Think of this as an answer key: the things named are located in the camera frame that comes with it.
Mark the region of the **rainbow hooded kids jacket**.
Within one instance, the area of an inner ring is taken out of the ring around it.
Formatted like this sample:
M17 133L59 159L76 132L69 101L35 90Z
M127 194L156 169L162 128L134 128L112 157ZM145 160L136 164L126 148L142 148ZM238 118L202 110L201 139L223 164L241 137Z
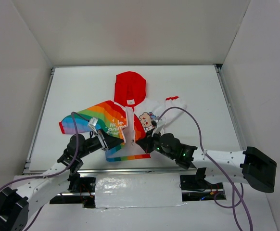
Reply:
M59 122L63 134L86 133L92 117L98 118L100 129L124 140L124 143L105 152L108 162L150 158L136 141L154 129L153 122L162 119L165 125L181 114L179 108L186 103L178 96L168 97L163 102L146 97L146 80L138 73L128 71L116 76L114 99L96 104L77 115L66 116Z

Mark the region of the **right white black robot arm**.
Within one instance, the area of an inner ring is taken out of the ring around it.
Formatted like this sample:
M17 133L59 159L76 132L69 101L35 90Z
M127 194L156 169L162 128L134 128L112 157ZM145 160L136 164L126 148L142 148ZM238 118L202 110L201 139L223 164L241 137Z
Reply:
M136 143L145 152L156 151L183 169L196 169L195 182L200 188L232 180L264 193L275 190L277 163L255 147L236 152L202 151L181 143L171 133L147 134Z

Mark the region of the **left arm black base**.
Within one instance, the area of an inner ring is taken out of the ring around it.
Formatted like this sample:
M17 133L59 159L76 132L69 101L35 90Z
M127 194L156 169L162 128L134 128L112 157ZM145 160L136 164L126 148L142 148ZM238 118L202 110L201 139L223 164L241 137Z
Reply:
M94 177L81 178L79 188L71 196L71 202L81 204L83 208L95 208L95 183Z

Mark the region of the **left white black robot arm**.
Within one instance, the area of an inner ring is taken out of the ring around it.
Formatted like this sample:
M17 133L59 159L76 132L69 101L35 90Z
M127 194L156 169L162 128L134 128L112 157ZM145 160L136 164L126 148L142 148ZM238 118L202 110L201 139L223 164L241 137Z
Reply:
M24 177L25 184L0 190L0 231L22 231L28 220L57 194L75 192L80 187L82 158L99 149L112 149L124 141L98 130L85 139L81 134L70 138L63 155L41 175Z

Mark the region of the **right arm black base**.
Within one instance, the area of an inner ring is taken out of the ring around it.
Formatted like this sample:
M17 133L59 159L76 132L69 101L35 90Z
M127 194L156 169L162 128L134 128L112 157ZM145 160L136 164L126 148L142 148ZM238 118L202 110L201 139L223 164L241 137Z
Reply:
M182 195L186 196L212 196L224 191L222 183L211 184L205 180L196 179L195 175L180 175L179 187Z

